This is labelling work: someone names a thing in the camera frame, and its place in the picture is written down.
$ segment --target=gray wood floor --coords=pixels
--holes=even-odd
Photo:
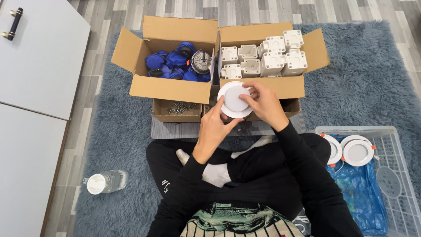
[[[140,30],[143,15],[218,19],[220,26],[285,22],[390,21],[396,45],[421,96],[421,33],[418,1],[399,0],[68,0],[91,25],[83,73],[46,237],[71,237],[86,150],[95,114],[95,100],[110,37],[121,27]]]

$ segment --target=plastic water bottle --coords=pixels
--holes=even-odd
[[[91,194],[106,194],[123,189],[127,185],[128,173],[124,170],[108,170],[83,179]]]

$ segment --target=drawer handle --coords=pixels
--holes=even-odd
[[[17,11],[10,10],[9,13],[10,13],[10,15],[15,17],[15,20],[13,21],[12,28],[10,29],[10,31],[9,32],[1,32],[1,35],[4,38],[12,41],[13,38],[15,38],[16,29],[18,28],[18,24],[19,24],[19,20],[21,19],[21,16],[24,14],[24,10],[22,8],[18,8]]]

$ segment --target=hand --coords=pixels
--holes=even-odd
[[[257,81],[250,81],[242,86],[245,88],[251,87],[248,91],[252,95],[250,97],[241,94],[238,97],[244,100],[261,120],[267,122],[277,132],[288,126],[289,120],[274,90]]]
[[[218,103],[200,120],[199,140],[193,150],[193,157],[201,164],[208,161],[228,133],[238,123],[243,121],[242,118],[235,118],[229,124],[225,125],[220,117],[222,116],[224,119],[228,118],[221,111],[223,103],[224,96],[221,96]]]

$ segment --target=black sweatpants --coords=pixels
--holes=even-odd
[[[326,165],[330,156],[329,142],[313,133],[300,135],[320,162]],[[176,151],[183,149],[191,154],[195,145],[196,143],[175,140],[155,140],[147,147],[146,158],[163,197],[166,192],[171,191],[171,182],[183,167]],[[303,208],[301,193],[279,144],[275,142],[253,148],[236,159],[231,158],[231,153],[218,148],[208,163],[227,163],[231,180],[241,185],[225,189],[201,181],[192,196],[192,214],[208,203],[237,200],[265,204],[293,220]]]

